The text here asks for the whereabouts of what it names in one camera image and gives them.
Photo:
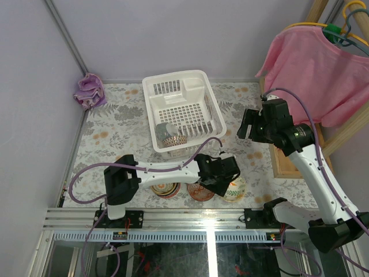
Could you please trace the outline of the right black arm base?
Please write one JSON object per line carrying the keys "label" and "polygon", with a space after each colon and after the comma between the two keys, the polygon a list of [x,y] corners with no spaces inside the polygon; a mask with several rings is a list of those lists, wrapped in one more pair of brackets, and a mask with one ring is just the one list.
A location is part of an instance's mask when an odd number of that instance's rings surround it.
{"label": "right black arm base", "polygon": [[273,208],[277,204],[286,201],[287,199],[279,197],[265,203],[262,209],[245,208],[243,210],[243,222],[246,229],[282,229],[284,222],[276,219]]}

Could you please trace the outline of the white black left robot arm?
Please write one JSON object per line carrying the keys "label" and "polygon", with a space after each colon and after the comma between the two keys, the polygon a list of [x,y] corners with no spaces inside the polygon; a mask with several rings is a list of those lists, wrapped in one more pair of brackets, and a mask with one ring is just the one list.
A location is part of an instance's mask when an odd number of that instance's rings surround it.
{"label": "white black left robot arm", "polygon": [[104,170],[107,195],[106,221],[112,227],[121,227],[126,221],[125,204],[139,189],[170,183],[199,183],[211,192],[224,196],[230,183],[240,176],[236,156],[220,152],[213,158],[200,153],[216,137],[206,139],[191,158],[177,162],[138,162],[133,155],[125,155]]}

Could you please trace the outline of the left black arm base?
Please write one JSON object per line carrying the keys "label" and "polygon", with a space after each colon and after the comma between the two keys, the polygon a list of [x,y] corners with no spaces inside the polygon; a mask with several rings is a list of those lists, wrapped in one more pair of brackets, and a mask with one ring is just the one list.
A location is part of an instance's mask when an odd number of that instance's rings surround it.
{"label": "left black arm base", "polygon": [[141,229],[144,222],[143,211],[126,211],[125,216],[120,219],[110,219],[105,210],[97,210],[95,212],[93,224],[97,228],[105,229]]}

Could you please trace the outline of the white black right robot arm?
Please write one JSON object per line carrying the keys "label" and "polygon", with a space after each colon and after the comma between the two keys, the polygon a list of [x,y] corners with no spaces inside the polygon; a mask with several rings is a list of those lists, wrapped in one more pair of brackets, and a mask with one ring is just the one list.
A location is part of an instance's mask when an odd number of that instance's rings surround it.
{"label": "white black right robot arm", "polygon": [[237,136],[282,150],[301,173],[319,208],[318,212],[311,212],[279,197],[263,206],[264,224],[272,228],[288,224],[306,233],[323,253],[362,236],[368,227],[368,212],[360,212],[340,188],[316,144],[312,128],[293,123],[286,101],[267,100],[260,111],[245,110]]}

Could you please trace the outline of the tan patterned ceramic bowl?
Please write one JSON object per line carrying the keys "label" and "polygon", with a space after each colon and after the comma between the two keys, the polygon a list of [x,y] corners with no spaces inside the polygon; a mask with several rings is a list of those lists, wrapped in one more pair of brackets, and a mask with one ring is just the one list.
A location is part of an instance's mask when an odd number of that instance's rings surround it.
{"label": "tan patterned ceramic bowl", "polygon": [[176,136],[168,137],[165,140],[163,140],[163,145],[165,147],[174,147],[174,146],[182,145],[186,143],[187,143],[187,136],[179,135],[179,134]]}

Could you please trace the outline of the red patterned ceramic bowl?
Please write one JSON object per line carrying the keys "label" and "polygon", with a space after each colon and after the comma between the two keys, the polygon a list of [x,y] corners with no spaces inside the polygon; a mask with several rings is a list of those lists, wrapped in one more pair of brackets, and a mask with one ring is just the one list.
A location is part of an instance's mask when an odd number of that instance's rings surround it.
{"label": "red patterned ceramic bowl", "polygon": [[196,201],[208,201],[214,197],[214,193],[200,184],[187,184],[187,191],[194,200]]}

